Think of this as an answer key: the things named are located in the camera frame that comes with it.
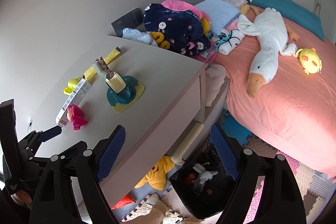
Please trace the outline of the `left hand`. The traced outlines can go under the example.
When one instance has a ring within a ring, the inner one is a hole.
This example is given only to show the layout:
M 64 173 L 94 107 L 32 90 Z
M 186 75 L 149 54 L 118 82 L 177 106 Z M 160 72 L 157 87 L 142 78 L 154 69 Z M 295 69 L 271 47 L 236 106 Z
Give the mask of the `left hand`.
M 15 194 L 12 194 L 11 198 L 14 200 L 15 203 L 21 206 L 32 203 L 30 195 L 24 190 L 19 190 Z

